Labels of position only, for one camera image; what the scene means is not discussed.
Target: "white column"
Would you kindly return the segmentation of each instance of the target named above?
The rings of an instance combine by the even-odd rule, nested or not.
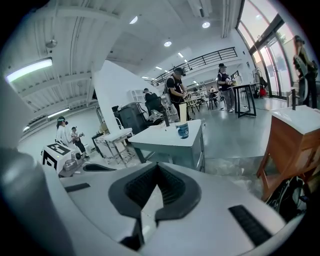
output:
[[[112,97],[112,95],[110,95],[110,91],[108,91],[108,87],[106,85],[107,80],[104,79],[103,72],[104,72],[103,70],[93,72],[92,82],[94,85],[95,94],[98,99],[99,106],[103,114],[106,127],[108,128],[109,132],[112,134],[117,132],[120,128],[118,126],[115,115],[112,111],[113,106],[111,106],[110,98],[109,98],[109,97]]]

